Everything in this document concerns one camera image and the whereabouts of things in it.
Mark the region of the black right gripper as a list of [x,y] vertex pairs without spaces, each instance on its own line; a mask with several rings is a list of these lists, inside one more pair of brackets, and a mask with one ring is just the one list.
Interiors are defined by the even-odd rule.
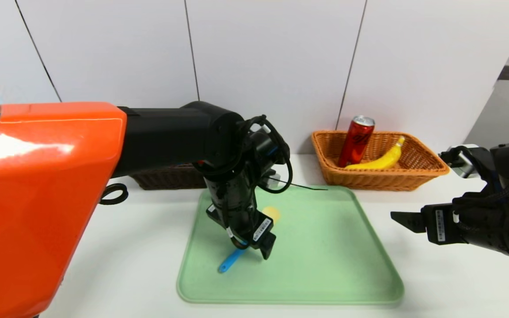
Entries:
[[459,197],[426,205],[421,212],[390,212],[391,219],[434,244],[473,244],[509,256],[504,199]]

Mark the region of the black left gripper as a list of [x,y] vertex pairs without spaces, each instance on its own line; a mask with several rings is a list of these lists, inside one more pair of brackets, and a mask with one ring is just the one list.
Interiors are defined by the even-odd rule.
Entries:
[[271,233],[274,220],[257,208],[255,189],[263,180],[261,176],[236,175],[228,180],[204,177],[211,196],[207,216],[226,230],[240,249],[260,249],[268,260],[276,236]]

